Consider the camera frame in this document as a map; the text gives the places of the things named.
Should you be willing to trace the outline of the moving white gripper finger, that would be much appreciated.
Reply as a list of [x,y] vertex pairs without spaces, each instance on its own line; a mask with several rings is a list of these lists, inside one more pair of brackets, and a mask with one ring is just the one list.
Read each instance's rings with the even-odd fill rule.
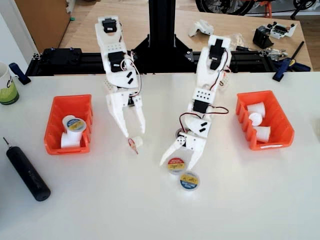
[[144,134],[146,131],[146,120],[145,120],[145,116],[143,113],[142,97],[141,96],[134,96],[132,99],[133,99],[133,103],[134,103],[134,107],[135,107],[135,112],[136,112],[137,118],[139,120],[141,132]]
[[162,166],[165,163],[165,160],[179,148],[181,148],[186,143],[185,137],[178,137],[170,147],[163,153],[159,165]]

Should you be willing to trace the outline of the fixed white gripper finger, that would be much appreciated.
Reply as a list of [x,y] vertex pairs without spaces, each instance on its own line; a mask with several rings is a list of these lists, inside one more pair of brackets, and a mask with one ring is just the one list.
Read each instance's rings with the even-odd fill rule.
[[191,170],[203,154],[207,140],[201,137],[188,136],[186,138],[186,148],[192,151],[187,169]]
[[109,113],[115,120],[116,124],[118,125],[124,136],[128,137],[129,133],[126,127],[123,108],[128,106],[129,92],[119,91],[109,93],[106,95],[106,102]]

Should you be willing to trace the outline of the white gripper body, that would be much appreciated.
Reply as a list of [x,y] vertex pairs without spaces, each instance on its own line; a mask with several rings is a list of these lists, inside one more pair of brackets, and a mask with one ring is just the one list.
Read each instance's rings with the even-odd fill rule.
[[210,121],[198,117],[186,117],[186,126],[196,135],[207,138],[210,130]]
[[137,88],[139,86],[135,71],[118,71],[107,74],[107,80],[120,88]]

